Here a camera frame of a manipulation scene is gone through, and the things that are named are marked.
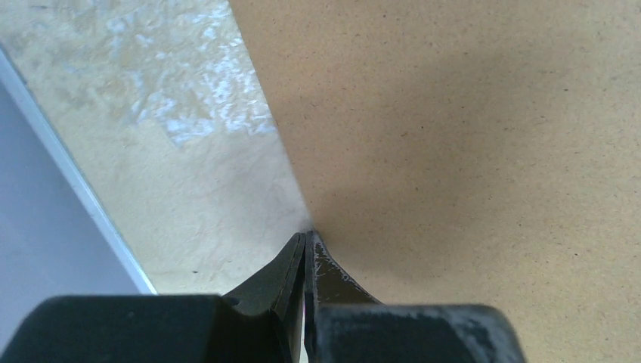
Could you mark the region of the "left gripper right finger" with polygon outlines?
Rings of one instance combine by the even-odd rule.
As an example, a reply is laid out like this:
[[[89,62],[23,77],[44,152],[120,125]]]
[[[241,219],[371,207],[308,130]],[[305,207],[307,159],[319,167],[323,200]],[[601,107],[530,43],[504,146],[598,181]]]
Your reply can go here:
[[[524,362],[516,332],[479,304],[386,305],[305,234],[305,349],[310,362]]]

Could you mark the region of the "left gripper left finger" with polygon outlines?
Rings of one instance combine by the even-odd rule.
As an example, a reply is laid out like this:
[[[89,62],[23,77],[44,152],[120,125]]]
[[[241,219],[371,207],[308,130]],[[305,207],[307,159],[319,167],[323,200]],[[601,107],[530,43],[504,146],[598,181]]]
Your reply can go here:
[[[225,295],[56,296],[23,320],[3,362],[295,362],[305,236]]]

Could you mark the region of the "brown backing board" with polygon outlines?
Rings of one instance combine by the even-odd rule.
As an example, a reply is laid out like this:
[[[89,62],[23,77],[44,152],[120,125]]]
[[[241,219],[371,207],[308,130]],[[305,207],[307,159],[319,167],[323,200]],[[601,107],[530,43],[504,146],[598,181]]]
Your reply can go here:
[[[638,1],[233,1],[315,228],[531,362],[640,360]]]

